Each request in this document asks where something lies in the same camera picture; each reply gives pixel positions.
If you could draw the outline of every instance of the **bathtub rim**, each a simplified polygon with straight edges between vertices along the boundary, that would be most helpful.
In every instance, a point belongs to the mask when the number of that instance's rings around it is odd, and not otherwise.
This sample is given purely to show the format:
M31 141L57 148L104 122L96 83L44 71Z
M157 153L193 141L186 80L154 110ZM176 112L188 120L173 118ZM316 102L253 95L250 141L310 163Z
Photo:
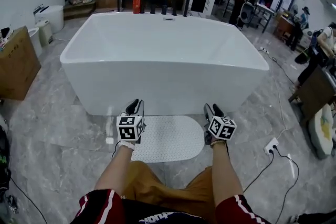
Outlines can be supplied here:
M261 70L261 71L269 71L269 64L267 63L267 61L262 57L262 55L260 55L260 59L261 59L261 62L260 62L260 67L258 68L253 68L253 67L242 67L242 66L236 66L236 65L228 65L228 64L225 64L225 63L221 63L221 64L216 64L216 63L201 63L201 62L180 62L180 61L155 61L155 60L152 60L152 61L144 61L144 60L139 60L139 61L112 61L112 60L96 60L96 59L83 59L83 58L77 58L77 59L68 59L66 57L66 54L69 50L69 48L71 47L71 45L74 43L74 40L81 34L82 30L90 23L90 21L95 18L95 17L101 17L101 16L113 16L113 15L125 15L125 16L130 16L130 15L138 15L138 14L133 14L132 12L108 12L108 13L96 13L96 14L92 14L85 22L84 24L77 30L77 32L74 34L74 36L71 38L71 40L68 42L68 44L66 45L65 49L63 50L63 52L61 53L60 55L60 62L62 64L72 64L72 63L96 63L96 62L141 62L141 63L146 63L146 62L164 62L164 63L183 63L183 64L191 64L191 65L207 65L207 66L229 66L229 67L237 67L237 68L248 68L248 69L253 69L253 70ZM182 19L182 18L190 18L190 19L194 19L194 20L207 20L207 21L211 21L211 23L213 24L218 24L218 25L227 25L227 26L230 26L230 27L235 27L235 26L232 26L228 23L224 23L224 22L220 22L220 21L216 21L216 20L211 20L211 19L206 19L206 18L200 18L200 17L193 17L193 16L188 16L188 17L183 17L182 15L177 15L177 16L172 16L171 14L167 14L167 15L162 15L162 14L159 14L159 13L156 13L156 14L145 14L145 15L148 15L148 16L162 16L162 17L167 17L167 18L179 18L179 19ZM244 38L249 42L251 43L248 38L243 34L241 33Z

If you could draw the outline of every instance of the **wooden table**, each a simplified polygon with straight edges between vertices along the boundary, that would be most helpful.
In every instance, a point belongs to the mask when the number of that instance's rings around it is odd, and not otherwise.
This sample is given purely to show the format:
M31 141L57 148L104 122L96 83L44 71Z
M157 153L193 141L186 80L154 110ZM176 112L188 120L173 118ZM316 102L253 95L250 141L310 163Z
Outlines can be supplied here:
M303 119L301 126L313 118L326 104L332 104L336 100L336 79L329 71L317 66L304 84L288 99L291 103L300 98L302 102Z
M294 27L295 27L295 24L293 22L291 22L289 19L281 16L280 19L279 19L278 26L274 31L274 35L277 38L282 40L284 34L285 33L291 34Z

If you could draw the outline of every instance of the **cardboard box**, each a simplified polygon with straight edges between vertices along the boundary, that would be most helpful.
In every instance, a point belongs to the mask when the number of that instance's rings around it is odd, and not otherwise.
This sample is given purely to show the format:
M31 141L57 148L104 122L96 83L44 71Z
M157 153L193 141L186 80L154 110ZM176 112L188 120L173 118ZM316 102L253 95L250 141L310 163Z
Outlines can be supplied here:
M94 0L96 1L96 8L117 8L118 0Z
M15 30L0 52L0 97L24 100L40 68L27 27Z

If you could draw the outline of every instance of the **red bottle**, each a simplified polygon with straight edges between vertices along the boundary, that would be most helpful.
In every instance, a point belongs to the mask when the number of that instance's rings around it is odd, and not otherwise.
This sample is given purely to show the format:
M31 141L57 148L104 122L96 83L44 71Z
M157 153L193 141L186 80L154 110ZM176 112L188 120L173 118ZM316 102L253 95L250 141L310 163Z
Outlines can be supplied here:
M133 13L134 14L140 13L140 0L133 0Z

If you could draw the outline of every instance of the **marble floor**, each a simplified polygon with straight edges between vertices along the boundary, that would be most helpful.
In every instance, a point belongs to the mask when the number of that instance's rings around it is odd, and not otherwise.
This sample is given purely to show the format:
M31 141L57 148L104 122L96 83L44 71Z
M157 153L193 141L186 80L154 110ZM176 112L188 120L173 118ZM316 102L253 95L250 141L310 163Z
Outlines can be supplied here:
M45 215L49 224L69 223L79 209L79 198L91 191L111 159L114 145L105 143L109 117L88 115L74 93L59 56L68 40L86 19L67 21L64 29L45 48L42 65L23 102L5 101L0 113L8 119L12 177ZM259 49L283 66L291 80L304 68L295 64L297 55L270 32L252 28L243 34ZM270 65L262 84L231 117L238 130L229 143L230 156L243 187L269 163L263 148L279 137L279 150L290 154L300 167L296 186L288 194L279 223L303 212L327 212L336 207L336 166L332 157L318 160L310 150L287 99L291 82L262 52ZM201 115L192 116L202 126ZM172 188L185 187L212 163L212 150L205 146L193 159L150 164L159 179ZM284 194L295 181L290 163L277 154L274 163L247 190L255 213L275 222ZM18 223L44 223L38 211L10 183L10 193L18 198Z

